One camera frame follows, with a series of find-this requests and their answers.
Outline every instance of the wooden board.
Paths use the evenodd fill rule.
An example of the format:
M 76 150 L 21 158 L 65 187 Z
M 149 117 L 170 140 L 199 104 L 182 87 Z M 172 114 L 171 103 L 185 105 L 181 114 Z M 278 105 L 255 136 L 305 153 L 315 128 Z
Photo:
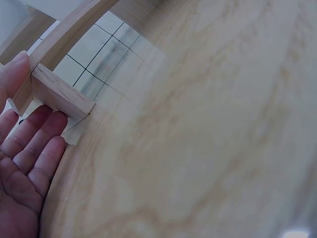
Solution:
M 316 25 L 311 0 L 165 1 L 62 159 L 41 237 L 314 233 Z

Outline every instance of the hand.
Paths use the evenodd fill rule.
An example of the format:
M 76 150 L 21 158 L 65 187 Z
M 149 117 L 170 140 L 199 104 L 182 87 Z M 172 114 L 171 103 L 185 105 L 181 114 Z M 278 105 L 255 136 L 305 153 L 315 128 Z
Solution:
M 0 68 L 0 113 L 29 72 L 26 52 Z M 61 133 L 67 117 L 38 107 L 8 138 L 19 117 L 13 110 L 0 116 L 0 237 L 38 235 L 43 201 L 66 148 Z

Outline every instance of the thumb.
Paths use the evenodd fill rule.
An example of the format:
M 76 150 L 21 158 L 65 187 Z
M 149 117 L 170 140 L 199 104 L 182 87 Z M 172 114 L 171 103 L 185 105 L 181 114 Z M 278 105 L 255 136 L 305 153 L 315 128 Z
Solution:
M 0 113 L 7 98 L 13 98 L 30 72 L 26 51 L 20 52 L 11 62 L 0 67 Z

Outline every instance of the wooden rib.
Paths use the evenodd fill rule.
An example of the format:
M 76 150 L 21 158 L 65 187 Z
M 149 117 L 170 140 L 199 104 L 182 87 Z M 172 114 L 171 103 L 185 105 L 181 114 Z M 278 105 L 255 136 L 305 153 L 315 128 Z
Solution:
M 10 34 L 0 46 L 0 62 L 9 63 L 19 52 L 29 50 L 55 19 L 32 9 L 30 15 Z
M 32 92 L 34 100 L 65 113 L 71 119 L 85 118 L 95 105 L 42 64 L 32 73 Z
M 117 2 L 118 0 L 85 0 L 57 25 L 30 55 L 31 72 L 39 63 L 53 71 L 76 42 Z M 31 72 L 12 99 L 16 112 L 20 115 L 25 113 L 26 108 L 31 103 L 26 100 L 32 95 L 32 89 L 28 87 L 31 80 Z

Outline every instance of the light wood surface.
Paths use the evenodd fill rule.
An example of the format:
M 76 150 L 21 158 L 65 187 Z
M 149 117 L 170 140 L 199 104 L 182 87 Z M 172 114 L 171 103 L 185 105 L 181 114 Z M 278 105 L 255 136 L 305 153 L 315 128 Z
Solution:
M 57 25 L 30 55 L 30 73 L 9 102 L 15 112 L 23 115 L 32 102 L 31 72 L 42 63 L 53 71 L 91 26 L 118 0 L 85 0 Z
M 32 73 L 32 94 L 33 100 L 64 112 L 71 119 L 85 118 L 95 105 L 42 64 Z
M 165 1 L 63 157 L 41 237 L 315 232 L 316 26 L 313 0 Z
M 7 64 L 21 51 L 29 50 L 39 37 L 55 22 L 55 19 L 31 9 L 30 15 L 0 45 L 0 62 Z

